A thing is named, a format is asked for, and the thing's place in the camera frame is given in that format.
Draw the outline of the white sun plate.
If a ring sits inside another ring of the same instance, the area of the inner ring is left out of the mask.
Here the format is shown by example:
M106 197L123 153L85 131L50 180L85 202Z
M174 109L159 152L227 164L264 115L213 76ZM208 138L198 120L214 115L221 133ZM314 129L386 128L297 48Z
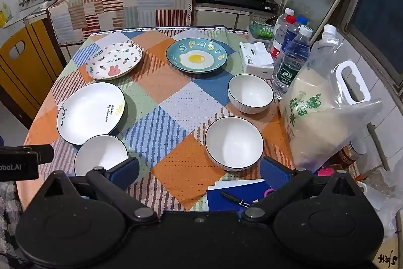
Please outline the white sun plate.
M60 137L82 145L92 137L111 133L126 107L122 90L110 83L92 83L69 96L57 115Z

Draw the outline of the white ribbed bowl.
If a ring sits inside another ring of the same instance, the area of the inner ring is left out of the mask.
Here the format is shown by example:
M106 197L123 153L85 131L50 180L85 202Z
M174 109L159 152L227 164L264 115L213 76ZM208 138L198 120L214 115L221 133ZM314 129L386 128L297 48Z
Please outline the white ribbed bowl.
M236 109L249 115L267 110L274 100L271 86L264 79L252 74L233 76L228 83L227 94Z

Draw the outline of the pink bunny plate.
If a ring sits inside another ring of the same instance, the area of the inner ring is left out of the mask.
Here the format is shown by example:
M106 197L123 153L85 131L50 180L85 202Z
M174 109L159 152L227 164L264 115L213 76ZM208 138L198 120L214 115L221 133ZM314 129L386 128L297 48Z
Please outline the pink bunny plate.
M141 62L143 52L143 48L134 42L110 44L89 57L86 72L98 81L120 78Z

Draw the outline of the blue fried egg plate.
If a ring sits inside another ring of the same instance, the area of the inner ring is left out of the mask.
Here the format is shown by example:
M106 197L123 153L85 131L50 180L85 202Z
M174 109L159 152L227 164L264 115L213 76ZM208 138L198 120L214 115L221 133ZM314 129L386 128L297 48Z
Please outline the blue fried egg plate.
M168 62L189 74L207 74L223 67L227 51L214 40L185 38L171 44L166 50Z

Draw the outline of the blue notebook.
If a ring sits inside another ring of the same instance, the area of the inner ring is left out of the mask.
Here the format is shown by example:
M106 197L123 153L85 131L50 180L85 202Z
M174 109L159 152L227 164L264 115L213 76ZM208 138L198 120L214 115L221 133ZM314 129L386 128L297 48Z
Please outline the blue notebook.
M210 211L242 212L274 190L263 180L221 180L206 191Z

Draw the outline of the black marker pen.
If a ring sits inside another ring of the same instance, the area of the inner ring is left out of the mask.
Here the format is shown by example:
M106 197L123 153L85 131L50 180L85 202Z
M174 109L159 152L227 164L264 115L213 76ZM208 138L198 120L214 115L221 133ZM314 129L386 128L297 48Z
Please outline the black marker pen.
M235 203L235 204L239 205L240 207L248 208L248 207L251 206L250 203L247 203L246 201L244 201L244 200L242 200L242 199L240 199L240 198L238 198L238 197L236 197L234 195L231 195L231 194L229 194L229 193L227 193L225 191L221 192L221 196L223 198L225 198L226 200L231 201L232 203Z

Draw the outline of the yellow wooden chair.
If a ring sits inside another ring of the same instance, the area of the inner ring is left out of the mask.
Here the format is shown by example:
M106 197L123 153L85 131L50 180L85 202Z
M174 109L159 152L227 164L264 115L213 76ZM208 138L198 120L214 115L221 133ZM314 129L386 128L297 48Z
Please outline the yellow wooden chair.
M1 91L22 121L35 118L65 66L48 18L18 22L1 43Z

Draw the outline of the patchwork tablecloth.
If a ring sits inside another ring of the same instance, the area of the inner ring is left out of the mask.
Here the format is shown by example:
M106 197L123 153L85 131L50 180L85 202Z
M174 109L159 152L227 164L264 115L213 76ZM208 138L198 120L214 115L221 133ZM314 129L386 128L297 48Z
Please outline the patchwork tablecloth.
M191 76L167 61L167 48L175 41L196 36L221 44L227 62L210 74ZM206 191L218 180L252 180L258 166L227 173L208 158L204 135L212 122L239 116L227 96L231 78L242 72L239 44L247 34L222 27L187 29L131 29L94 34L69 61L44 99L26 138L26 144L50 144L53 161L39 167L39 178L20 181L18 196L27 207L48 175L55 170L74 171L77 148L57 131L57 114L63 102L92 80L86 59L113 42L134 42L144 49L139 66L114 80L124 93L126 106L115 136L139 160L139 177L128 193L157 212L205 210Z

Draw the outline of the green label water bottle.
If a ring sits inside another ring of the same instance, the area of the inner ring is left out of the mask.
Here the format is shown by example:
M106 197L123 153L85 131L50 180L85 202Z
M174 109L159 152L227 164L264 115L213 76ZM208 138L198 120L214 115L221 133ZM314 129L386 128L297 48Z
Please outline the green label water bottle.
M288 43L286 50L279 56L278 66L275 75L272 77L272 86L276 98L283 97L307 61L312 33L310 27L302 25L299 34Z

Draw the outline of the white tissue pack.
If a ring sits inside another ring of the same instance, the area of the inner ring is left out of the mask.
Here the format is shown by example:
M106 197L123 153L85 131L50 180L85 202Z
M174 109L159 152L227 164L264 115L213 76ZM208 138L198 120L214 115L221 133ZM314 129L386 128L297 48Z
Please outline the white tissue pack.
M244 74L269 80L274 71L274 61L263 42L239 44L241 66Z

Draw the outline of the green plastic basket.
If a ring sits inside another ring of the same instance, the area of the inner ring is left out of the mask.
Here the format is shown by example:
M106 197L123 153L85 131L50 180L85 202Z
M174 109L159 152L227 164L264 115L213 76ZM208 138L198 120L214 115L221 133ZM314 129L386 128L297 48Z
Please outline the green plastic basket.
M249 30L256 39L271 39L274 36L276 16L249 15Z

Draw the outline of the red label water bottle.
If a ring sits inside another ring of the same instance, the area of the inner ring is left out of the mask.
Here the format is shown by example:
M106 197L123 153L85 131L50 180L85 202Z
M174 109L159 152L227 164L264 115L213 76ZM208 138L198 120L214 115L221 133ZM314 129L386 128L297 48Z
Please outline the red label water bottle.
M288 27L293 25L295 22L296 18L294 15L291 14L284 13L280 17L278 17L274 26L274 36L270 47L270 54L274 62L276 62L276 60L279 58L279 55L281 54L282 44Z

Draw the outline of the clear water bottle rear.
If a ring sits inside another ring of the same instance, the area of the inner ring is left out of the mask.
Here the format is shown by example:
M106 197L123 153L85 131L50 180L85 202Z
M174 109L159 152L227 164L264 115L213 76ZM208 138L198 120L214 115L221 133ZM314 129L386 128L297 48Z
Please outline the clear water bottle rear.
M294 16L294 14L294 10L286 8L284 13L278 17L273 29L273 38L276 42L282 44L286 32L286 16Z

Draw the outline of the blue label water bottle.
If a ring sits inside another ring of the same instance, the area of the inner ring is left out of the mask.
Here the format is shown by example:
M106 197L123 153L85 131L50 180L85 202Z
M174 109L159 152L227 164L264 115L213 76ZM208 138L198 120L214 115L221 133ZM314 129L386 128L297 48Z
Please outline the blue label water bottle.
M290 41L292 41L298 34L300 27L302 25L306 25L308 23L308 19L304 16L286 16L286 32L284 35L284 39L281 45L281 51L284 52L286 50L286 46Z

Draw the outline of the striped counter cloth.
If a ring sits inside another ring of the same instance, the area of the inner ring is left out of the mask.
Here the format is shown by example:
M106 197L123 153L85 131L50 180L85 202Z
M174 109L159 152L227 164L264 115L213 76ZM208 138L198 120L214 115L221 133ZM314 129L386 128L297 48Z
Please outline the striped counter cloth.
M193 0L58 0L49 17L61 46L82 44L103 31L143 27L186 27Z

